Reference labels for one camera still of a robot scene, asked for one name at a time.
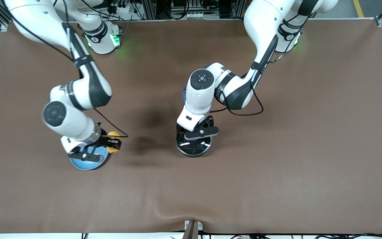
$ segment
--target black joint cap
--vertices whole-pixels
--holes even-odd
[[[191,74],[191,86],[196,90],[203,90],[209,88],[215,81],[213,74],[206,70],[196,70]]]
[[[45,106],[42,117],[53,127],[60,126],[66,116],[66,107],[59,101],[53,101]]]

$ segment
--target black cable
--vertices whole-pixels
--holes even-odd
[[[184,4],[184,12],[182,13],[182,15],[179,17],[179,18],[173,18],[167,11],[168,9],[171,9],[171,6],[167,6],[166,3],[169,2],[169,0],[165,0],[164,2],[164,12],[165,14],[167,15],[167,17],[171,20],[180,20],[182,18],[184,18],[187,14],[188,14],[188,11],[189,11],[189,8],[190,8],[190,4],[188,2],[188,0],[184,0],[185,1],[185,4]]]
[[[69,15],[68,15],[68,10],[67,10],[67,4],[66,4],[65,0],[63,0],[63,3],[64,3],[64,11],[66,13],[66,23],[67,23],[67,26],[69,26]],[[69,39],[69,41],[71,41],[72,40],[72,35],[70,34],[70,29],[67,28],[66,32],[68,32],[68,39]],[[72,59],[74,59],[75,56],[73,56],[73,51],[72,51],[72,47],[71,46],[70,46],[70,54],[72,55]]]
[[[4,4],[4,7],[5,9],[7,10],[7,12],[9,12],[8,10],[8,7],[7,5],[5,4],[5,1],[3,1],[3,4]],[[48,43],[47,41],[45,41],[44,39],[42,39],[41,37],[39,37],[38,35],[36,35],[35,33],[33,33],[31,30],[27,29],[22,23],[20,23],[17,18],[15,18],[13,15],[11,15],[12,19],[14,21],[16,21],[17,24],[19,24],[21,27],[23,27],[23,29],[25,29],[28,33],[30,33],[32,36],[38,38],[39,40],[41,40],[43,43],[45,43],[46,45],[48,45],[49,47],[51,47],[52,49],[58,51],[59,53],[61,53],[63,56],[67,57],[70,61],[73,61],[73,58],[71,58],[70,56],[68,56],[66,53],[62,52],[60,49],[58,49],[57,47],[54,47],[53,45],[51,45],[50,43]]]
[[[287,21],[285,21],[285,22],[283,22],[283,23],[279,24],[279,26],[282,26],[282,25],[285,25],[285,24],[287,24],[287,23],[291,22],[292,20],[294,20],[294,19],[295,19],[296,17],[298,17],[298,16],[299,16],[299,14],[295,15],[294,17],[292,17],[292,18],[288,19]]]
[[[269,64],[269,63],[275,63],[275,62],[271,62],[271,61],[265,62],[265,63],[263,63],[263,64],[261,65],[261,67],[264,67],[265,65],[267,65],[267,64]],[[224,102],[224,103],[220,102],[220,100],[218,100],[217,98],[216,98],[216,100],[217,100],[219,103],[224,104],[224,105],[226,106],[226,109],[229,111],[229,113],[231,113],[231,114],[233,114],[233,115],[236,115],[236,116],[253,116],[253,115],[259,115],[259,114],[263,113],[263,111],[264,111],[264,107],[263,107],[262,102],[259,100],[259,97],[257,97],[256,91],[254,90],[254,85],[253,85],[252,82],[250,82],[250,87],[251,87],[251,90],[253,91],[254,97],[255,97],[256,100],[257,100],[257,103],[259,103],[259,105],[260,105],[261,110],[260,110],[259,112],[251,113],[251,114],[237,114],[237,113],[232,112],[231,109],[229,108],[228,102],[227,102],[227,100],[226,100],[225,93],[224,93],[223,91],[221,91],[221,94],[223,95],[223,102]]]
[[[209,113],[217,113],[217,112],[221,112],[221,111],[224,111],[224,110],[226,110],[226,109],[228,109],[228,108],[223,108],[223,109],[220,109],[220,110],[212,110],[212,111],[209,111]]]
[[[91,7],[88,3],[86,3],[85,0],[82,0],[82,2],[85,3],[85,5],[86,5],[88,8],[90,8],[91,10],[93,10],[94,12],[98,12],[98,13],[100,13],[100,14],[102,14],[102,15],[106,15],[106,16],[109,16],[109,17],[118,18],[118,19],[120,19],[120,20],[122,20],[122,21],[126,21],[126,20],[124,20],[124,19],[121,18],[121,17],[111,16],[111,15],[109,15],[109,14],[107,14],[107,13],[97,11],[96,9],[94,9],[93,7]]]
[[[105,117],[100,111],[98,111],[96,108],[93,108],[98,114],[101,115],[102,118],[104,118],[109,124],[111,124],[112,127],[114,127],[115,129],[119,130],[122,134],[124,134],[124,136],[110,136],[110,137],[118,137],[118,138],[127,138],[129,137],[129,135],[125,132],[123,132],[121,129],[119,129],[117,126],[115,126],[113,123],[111,123],[111,121]]]
[[[139,18],[141,18],[141,20],[145,20],[144,16],[141,15],[141,12],[139,12],[139,9],[138,9],[138,6],[137,6],[137,3],[135,2],[135,0],[131,0],[131,6],[132,8],[134,9],[134,11],[137,11],[137,15]]]
[[[203,0],[200,0],[200,5],[207,9],[207,10],[215,10],[215,9],[218,9],[219,8],[219,2],[217,2],[216,6],[207,6],[203,3]]]

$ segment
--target cable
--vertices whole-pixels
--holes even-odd
[[[292,20],[294,20],[294,19],[295,19],[296,17],[298,17],[298,16],[299,16],[299,14],[295,15],[294,17],[292,17],[292,18],[288,19],[287,21],[285,21],[285,22],[283,22],[283,23],[279,24],[279,26],[282,26],[282,25],[285,25],[285,24],[287,24],[287,23],[291,22]]]
[[[263,64],[261,65],[261,67],[264,67],[265,65],[267,65],[267,64],[269,64],[269,63],[275,63],[275,61],[274,61],[274,62],[267,61],[267,62],[263,63]],[[252,82],[250,82],[250,87],[251,87],[251,90],[253,91],[254,97],[256,98],[257,102],[258,102],[259,105],[260,105],[261,110],[260,110],[259,112],[251,113],[251,114],[237,114],[237,113],[232,112],[231,109],[229,108],[228,102],[227,102],[227,100],[226,100],[225,93],[224,93],[223,91],[221,91],[221,94],[223,95],[223,103],[222,103],[220,100],[218,100],[217,98],[216,98],[216,100],[217,100],[219,103],[225,105],[225,106],[226,106],[226,109],[229,111],[229,113],[231,113],[231,114],[233,114],[233,115],[237,115],[237,116],[252,116],[252,115],[259,115],[259,114],[263,113],[263,111],[264,111],[264,107],[263,107],[262,102],[259,100],[259,97],[257,97],[256,91],[254,90],[254,85],[253,85]]]
[[[170,6],[166,6],[166,3],[168,3],[169,0],[165,0],[165,2],[164,2],[164,12],[165,12],[165,14],[168,16],[169,19],[171,19],[171,20],[180,20],[180,19],[184,18],[184,17],[188,14],[188,11],[189,11],[189,8],[190,8],[190,4],[189,4],[188,0],[184,0],[184,1],[185,1],[185,4],[184,4],[184,12],[182,13],[182,15],[181,15],[179,18],[173,18],[173,17],[167,12],[168,9],[171,9]]]
[[[67,26],[69,26],[69,15],[68,15],[68,10],[67,10],[67,4],[66,4],[65,0],[63,0],[63,3],[64,3],[64,11],[66,13],[66,23],[67,23]],[[66,33],[67,33],[67,38],[69,39],[69,41],[71,41],[72,40],[72,36],[70,35],[70,28],[67,27]],[[72,47],[70,46],[69,49],[70,49],[70,54],[72,55],[72,59],[74,59],[75,56],[73,56]]]
[[[9,12],[8,10],[8,7],[7,5],[5,4],[5,1],[3,1],[3,4],[4,4],[4,7],[5,9],[7,10],[7,12]],[[60,49],[58,49],[57,47],[54,47],[53,45],[51,45],[50,43],[48,43],[47,41],[45,41],[44,39],[42,39],[41,37],[39,37],[38,35],[36,35],[35,33],[33,33],[31,30],[27,29],[27,27],[25,27],[22,23],[20,23],[17,18],[15,18],[13,15],[11,15],[12,19],[14,21],[16,21],[17,24],[19,24],[21,27],[23,27],[23,29],[25,29],[28,33],[30,33],[32,36],[38,38],[39,40],[41,40],[43,43],[45,43],[46,45],[48,45],[49,47],[51,47],[52,49],[58,51],[59,53],[61,53],[63,56],[67,57],[70,61],[73,61],[73,58],[71,58],[70,56],[68,56],[66,53],[62,52]]]
[[[209,113],[217,113],[217,112],[221,112],[221,111],[224,111],[224,110],[226,110],[226,109],[228,109],[228,108],[223,108],[223,109],[220,109],[220,110],[212,110],[212,111],[209,111]]]
[[[207,10],[215,10],[215,9],[218,9],[219,8],[219,2],[217,2],[216,6],[207,6],[203,3],[203,0],[200,0],[200,5],[207,9]]]
[[[126,20],[124,20],[124,19],[121,18],[121,17],[111,16],[111,15],[109,15],[109,14],[107,14],[107,13],[97,11],[96,9],[94,9],[93,7],[91,7],[88,3],[86,3],[85,0],[82,0],[82,2],[85,3],[85,5],[86,5],[88,8],[90,8],[91,10],[93,10],[94,12],[98,12],[98,13],[100,13],[100,14],[102,14],[102,15],[106,15],[106,16],[109,16],[109,17],[118,18],[118,19],[120,19],[120,20],[122,20],[122,21],[126,21]]]
[[[126,34],[126,30],[128,29],[128,26],[129,26],[129,22],[132,20],[132,16],[131,16],[131,19],[126,23],[126,27],[125,27],[125,30],[122,32],[122,36]]]
[[[353,236],[349,235],[319,235],[315,237],[315,239],[320,239],[320,238],[328,238],[328,239],[355,239],[360,236],[376,236],[376,237],[382,237],[382,234],[375,234],[375,233],[364,233],[364,234],[352,234]]]
[[[111,123],[111,121],[107,118],[107,117],[105,117],[100,111],[98,111],[96,108],[93,108],[98,114],[100,114],[101,115],[101,117],[102,118],[104,118],[109,124],[111,124],[111,126],[112,127],[114,127],[115,129],[117,129],[117,130],[119,130],[122,134],[124,134],[124,136],[110,136],[110,135],[108,135],[108,136],[110,136],[110,137],[118,137],[118,138],[127,138],[127,137],[129,137],[129,135],[127,134],[127,133],[125,133],[125,132],[123,132],[121,129],[119,129],[117,126],[115,126],[113,123]]]
[[[134,11],[136,11],[138,17],[141,18],[141,20],[145,20],[144,16],[141,15],[141,12],[139,12],[139,8],[138,8],[137,3],[135,2],[135,0],[131,0],[131,6],[132,6],[132,8],[134,9]]]

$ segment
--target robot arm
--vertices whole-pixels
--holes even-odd
[[[191,74],[185,105],[176,121],[177,135],[184,135],[176,137],[182,139],[176,140],[179,150],[189,156],[181,145],[217,135],[218,128],[213,126],[213,118],[209,116],[213,98],[229,110],[246,107],[274,51],[290,50],[297,43],[309,15],[317,9],[327,12],[336,3],[337,0],[253,0],[244,15],[244,27],[256,46],[256,58],[244,78],[220,63]]]
[[[181,127],[193,131],[208,116],[213,97],[230,110],[247,106],[253,95],[251,88],[257,86],[267,66],[265,62],[271,59],[277,46],[280,22],[293,3],[294,0],[253,0],[244,15],[244,27],[257,49],[251,68],[244,79],[219,63],[191,74],[185,106],[177,120]]]
[[[72,0],[65,1],[70,6],[73,3]],[[28,30],[50,44],[70,51],[74,59],[73,65],[82,76],[79,80],[51,90],[50,102],[42,111],[42,120],[51,130],[63,135],[61,142],[68,154],[94,144],[105,132],[83,111],[105,106],[111,98],[112,90],[81,37],[67,23],[62,22],[50,0],[6,0],[6,6],[15,19]],[[15,25],[27,38],[41,42],[16,21]]]

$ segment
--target table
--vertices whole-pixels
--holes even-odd
[[[310,20],[303,31],[258,85],[265,112],[213,114],[220,133],[193,159],[174,144],[181,88],[212,62],[244,74],[255,46],[241,21],[129,23],[120,50],[92,55],[113,89],[100,111],[131,137],[103,168],[81,171],[40,116],[50,89],[78,73],[10,25],[0,233],[175,231],[190,219],[210,233],[382,233],[382,28]],[[253,99],[243,113],[257,110]]]

